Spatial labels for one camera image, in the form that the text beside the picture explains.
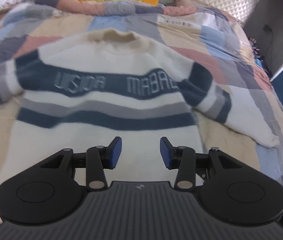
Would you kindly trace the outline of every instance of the patchwork blanket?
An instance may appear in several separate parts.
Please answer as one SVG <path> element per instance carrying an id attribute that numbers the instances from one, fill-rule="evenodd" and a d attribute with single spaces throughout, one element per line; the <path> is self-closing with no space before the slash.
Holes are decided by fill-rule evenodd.
<path id="1" fill-rule="evenodd" d="M 90 47 L 87 53 L 78 48 L 108 28 L 141 35 L 169 52 L 156 59 L 162 64 L 144 61 L 127 69 L 125 61 L 105 68 L 107 57 L 94 57 Z M 184 67 L 183 60 L 192 67 Z M 91 61 L 101 62 L 100 69 L 91 68 Z M 194 62 L 203 68 L 193 68 Z M 51 71 L 54 80 L 49 83 Z M 112 90 L 103 91 L 109 88 L 103 78 L 115 73 L 128 76 L 117 77 Z M 156 95 L 157 87 L 171 91 Z M 81 94 L 72 93 L 80 88 Z M 131 96 L 114 92 L 120 89 Z M 143 98 L 148 92 L 152 97 Z M 159 138 L 167 136 L 174 145 L 197 152 L 218 146 L 283 185 L 282 107 L 267 75 L 254 64 L 239 24 L 215 8 L 24 0 L 0 22 L 0 103 L 7 100 L 0 105 L 0 183 L 61 148 L 85 151 L 88 144 L 107 144 L 114 136 L 123 137 L 123 153 L 118 167 L 106 172 L 108 181 L 174 181 L 176 172 L 164 168 L 159 154 Z M 87 101 L 115 107 L 96 108 Z M 99 123 L 78 114 L 101 109 Z M 130 121 L 129 129 L 122 128 L 122 119 L 113 121 L 118 115 Z M 155 115 L 166 121 L 160 126 Z M 106 117 L 112 117 L 112 127 L 105 125 Z M 137 121 L 143 129 L 136 128 Z"/>

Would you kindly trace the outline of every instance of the bed sheet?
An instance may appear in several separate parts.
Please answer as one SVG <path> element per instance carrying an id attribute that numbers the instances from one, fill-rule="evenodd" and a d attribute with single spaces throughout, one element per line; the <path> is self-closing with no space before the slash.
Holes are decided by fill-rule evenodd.
<path id="1" fill-rule="evenodd" d="M 228 93 L 233 93 L 233 88 L 250 93 L 280 141 L 278 146 L 266 148 L 193 110 L 202 151 L 207 153 L 207 149 L 217 146 L 283 185 L 283 109 L 266 73 L 255 65 L 246 35 L 231 15 L 194 4 L 165 9 L 141 6 L 143 13 L 132 15 L 124 1 L 108 3 L 114 10 L 103 16 L 103 3 L 85 3 L 76 11 L 76 1 L 64 1 L 25 0 L 12 9 L 0 22 L 0 63 L 92 30 L 115 28 L 150 37 L 203 65 Z M 5 166 L 22 99 L 23 95 L 0 105 L 0 171 Z"/>

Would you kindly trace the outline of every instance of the bed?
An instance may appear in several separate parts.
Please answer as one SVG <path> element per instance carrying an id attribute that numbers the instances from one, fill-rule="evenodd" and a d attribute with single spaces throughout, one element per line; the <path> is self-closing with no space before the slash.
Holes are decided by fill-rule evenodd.
<path id="1" fill-rule="evenodd" d="M 179 0 L 176 6 L 165 8 L 118 1 L 85 3 L 83 11 L 82 5 L 75 0 L 23 0 L 0 21 L 0 183 L 60 149 L 83 152 L 91 146 L 109 143 L 111 136 L 120 135 L 124 143 L 132 140 L 139 150 L 129 152 L 123 144 L 119 167 L 106 171 L 109 183 L 113 180 L 174 181 L 176 171 L 165 169 L 158 155 L 159 138 L 168 136 L 174 145 L 193 147 L 196 152 L 207 153 L 211 147 L 219 147 L 283 185 L 283 108 L 268 76 L 255 65 L 238 19 L 195 0 Z M 116 9 L 107 10 L 110 5 Z M 140 131 L 148 141 L 146 147 L 116 127 L 107 130 L 111 130 L 108 137 L 93 130 L 89 138 L 80 128 L 69 134 L 53 130 L 58 136 L 52 141 L 39 129 L 43 127 L 35 124 L 40 120 L 38 117 L 28 122 L 23 120 L 25 102 L 29 101 L 25 98 L 29 95 L 28 88 L 24 88 L 24 94 L 19 90 L 14 93 L 5 90 L 2 86 L 5 71 L 12 62 L 23 62 L 36 51 L 49 51 L 48 46 L 62 44 L 59 42 L 66 45 L 75 37 L 109 28 L 155 40 L 169 47 L 172 53 L 202 65 L 216 83 L 216 90 L 230 95 L 232 106 L 238 106 L 241 111 L 232 108 L 234 119 L 221 121 L 212 117 L 216 113 L 207 111 L 207 106 L 195 105 L 189 110 L 194 124 L 187 136 L 179 136 L 179 128 L 161 130 L 155 138 Z M 81 171 L 75 179 L 79 184 L 85 183 Z"/>

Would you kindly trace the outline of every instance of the circular cover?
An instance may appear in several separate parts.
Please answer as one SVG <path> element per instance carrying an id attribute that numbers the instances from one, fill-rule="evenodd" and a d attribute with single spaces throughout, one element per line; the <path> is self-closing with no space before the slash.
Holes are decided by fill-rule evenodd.
<path id="1" fill-rule="evenodd" d="M 237 225 L 269 223 L 283 213 L 283 187 L 257 171 L 218 173 L 204 183 L 200 200 L 211 215 Z"/>
<path id="2" fill-rule="evenodd" d="M 22 172 L 0 185 L 0 216 L 19 224 L 49 223 L 72 213 L 81 198 L 80 186 L 62 172 Z"/>

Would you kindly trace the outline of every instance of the lettering on sweater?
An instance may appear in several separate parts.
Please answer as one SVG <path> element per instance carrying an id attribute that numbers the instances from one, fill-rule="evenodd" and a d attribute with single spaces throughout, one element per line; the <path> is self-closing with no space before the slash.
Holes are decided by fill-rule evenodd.
<path id="1" fill-rule="evenodd" d="M 177 88 L 176 82 L 164 71 L 152 72 L 145 78 L 127 77 L 127 91 L 135 95 L 146 96 Z"/>
<path id="2" fill-rule="evenodd" d="M 79 76 L 65 72 L 57 72 L 54 82 L 55 87 L 73 94 L 95 89 L 100 90 L 105 87 L 105 84 L 106 79 L 103 76 Z"/>

